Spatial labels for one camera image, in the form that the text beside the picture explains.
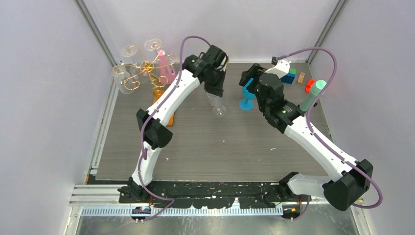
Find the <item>clear wine glass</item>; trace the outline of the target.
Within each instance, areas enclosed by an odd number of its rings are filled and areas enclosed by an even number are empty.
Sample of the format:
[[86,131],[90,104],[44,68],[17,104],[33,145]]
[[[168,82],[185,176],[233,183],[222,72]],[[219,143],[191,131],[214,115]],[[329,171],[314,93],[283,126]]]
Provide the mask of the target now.
[[215,117],[222,117],[226,113],[226,107],[223,105],[223,99],[219,96],[207,93],[207,99],[211,104],[212,114]]
[[160,50],[163,49],[163,43],[160,39],[153,38],[153,39],[147,40],[144,44],[144,47],[148,51],[159,52]]
[[123,64],[116,65],[112,68],[112,76],[119,91],[123,94],[130,94],[140,86],[140,82],[136,80],[136,76],[130,75]]
[[128,61],[126,68],[128,68],[130,75],[134,76],[132,81],[145,83],[147,81],[147,75],[144,73],[137,75],[141,72],[140,66],[143,63],[143,53],[141,49],[136,45],[127,45],[121,49],[120,54]]

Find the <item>blue wine glass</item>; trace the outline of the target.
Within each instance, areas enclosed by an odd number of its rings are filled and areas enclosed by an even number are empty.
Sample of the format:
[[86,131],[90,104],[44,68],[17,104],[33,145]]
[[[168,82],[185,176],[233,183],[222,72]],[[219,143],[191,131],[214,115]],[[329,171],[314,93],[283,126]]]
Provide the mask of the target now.
[[247,87],[252,83],[252,81],[253,78],[251,78],[242,88],[242,95],[244,98],[239,101],[239,107],[244,111],[251,110],[254,106],[253,99],[255,98],[255,95],[253,93],[250,93],[247,89]]

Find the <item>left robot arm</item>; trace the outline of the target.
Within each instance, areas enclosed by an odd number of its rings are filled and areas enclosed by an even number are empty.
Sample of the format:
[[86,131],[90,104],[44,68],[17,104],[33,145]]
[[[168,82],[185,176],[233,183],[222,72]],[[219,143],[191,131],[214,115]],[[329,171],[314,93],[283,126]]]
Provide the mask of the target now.
[[147,110],[136,113],[140,129],[141,152],[138,164],[126,186],[118,189],[121,197],[134,198],[143,203],[149,199],[153,172],[160,152],[172,140],[167,124],[182,102],[197,87],[204,84],[205,91],[222,97],[228,55],[215,45],[207,52],[190,55],[180,63],[180,71],[169,88]]

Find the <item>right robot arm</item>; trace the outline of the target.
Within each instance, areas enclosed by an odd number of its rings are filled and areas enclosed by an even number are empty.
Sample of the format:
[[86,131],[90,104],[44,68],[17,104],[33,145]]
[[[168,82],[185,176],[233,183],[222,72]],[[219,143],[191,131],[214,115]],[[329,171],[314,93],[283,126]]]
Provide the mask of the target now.
[[327,176],[307,176],[291,172],[279,181],[279,194],[286,201],[298,195],[325,198],[334,208],[345,211],[369,190],[373,165],[343,152],[313,124],[307,123],[298,105],[285,99],[280,77],[289,69],[288,62],[270,69],[254,63],[242,72],[239,81],[240,86],[255,95],[267,122],[297,142],[327,173]]

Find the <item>orange wooden rack base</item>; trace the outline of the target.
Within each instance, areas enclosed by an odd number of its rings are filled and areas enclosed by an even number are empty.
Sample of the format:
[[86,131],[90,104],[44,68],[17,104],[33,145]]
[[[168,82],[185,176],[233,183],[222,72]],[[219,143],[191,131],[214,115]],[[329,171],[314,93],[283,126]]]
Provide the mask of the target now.
[[[164,93],[165,93],[165,90],[160,90],[160,89],[153,90],[152,91],[152,94],[153,94],[153,104],[156,104],[158,102],[158,100],[162,97],[162,95]],[[167,115],[166,117],[167,117],[166,126],[167,127],[172,127],[174,125],[175,113],[172,112],[169,115]]]

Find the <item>clear wine glass top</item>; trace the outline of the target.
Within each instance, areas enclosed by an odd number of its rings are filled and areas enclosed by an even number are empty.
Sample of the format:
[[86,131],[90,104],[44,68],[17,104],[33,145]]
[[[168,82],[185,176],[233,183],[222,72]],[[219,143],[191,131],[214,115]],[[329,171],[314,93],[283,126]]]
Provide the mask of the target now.
[[144,44],[144,47],[148,51],[159,52],[160,50],[163,49],[163,43],[160,39],[153,38],[153,39],[147,40]]

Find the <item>blue studded toy block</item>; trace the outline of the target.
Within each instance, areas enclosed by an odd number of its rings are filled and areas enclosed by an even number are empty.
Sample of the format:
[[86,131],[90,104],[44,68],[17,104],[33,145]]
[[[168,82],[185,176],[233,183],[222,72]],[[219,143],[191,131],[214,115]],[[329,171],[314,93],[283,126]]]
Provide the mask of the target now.
[[288,73],[287,75],[281,78],[281,82],[285,84],[293,84],[296,75],[293,73]]

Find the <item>tan wooden block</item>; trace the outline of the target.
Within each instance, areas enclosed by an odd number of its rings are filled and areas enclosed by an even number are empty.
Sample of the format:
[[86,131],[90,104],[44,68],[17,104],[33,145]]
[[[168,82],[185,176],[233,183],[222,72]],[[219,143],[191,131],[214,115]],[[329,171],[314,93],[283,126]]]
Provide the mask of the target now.
[[298,76],[297,84],[299,84],[299,85],[303,84],[304,78],[305,78],[305,73],[301,72]]

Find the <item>red toy piece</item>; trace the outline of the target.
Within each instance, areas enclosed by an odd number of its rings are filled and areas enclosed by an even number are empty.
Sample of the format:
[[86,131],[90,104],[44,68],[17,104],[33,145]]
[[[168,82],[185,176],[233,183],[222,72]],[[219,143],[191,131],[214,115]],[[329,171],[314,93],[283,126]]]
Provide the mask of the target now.
[[311,88],[312,88],[312,86],[315,84],[315,80],[314,79],[310,79],[308,82],[307,82],[307,84],[306,84],[306,86],[305,86],[305,92],[306,93],[310,93],[310,91],[311,91]]

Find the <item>mint green cylinder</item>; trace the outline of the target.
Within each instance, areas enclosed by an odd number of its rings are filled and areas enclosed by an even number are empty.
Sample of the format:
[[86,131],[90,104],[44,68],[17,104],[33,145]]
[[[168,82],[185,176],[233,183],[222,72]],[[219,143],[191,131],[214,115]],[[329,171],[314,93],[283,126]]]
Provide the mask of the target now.
[[310,93],[308,93],[307,98],[301,103],[300,109],[303,112],[306,112],[310,106],[314,106],[315,98],[319,95],[319,93],[325,88],[327,82],[324,80],[317,80],[315,84],[312,86]]

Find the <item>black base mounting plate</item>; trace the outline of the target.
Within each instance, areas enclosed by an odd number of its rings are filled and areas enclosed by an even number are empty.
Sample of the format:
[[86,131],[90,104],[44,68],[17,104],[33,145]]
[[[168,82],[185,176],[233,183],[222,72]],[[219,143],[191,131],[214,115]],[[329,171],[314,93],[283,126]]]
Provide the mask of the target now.
[[266,209],[282,202],[299,206],[308,199],[273,182],[153,181],[143,188],[130,180],[118,192],[120,203],[144,203],[160,209],[228,209],[234,203],[242,209]]

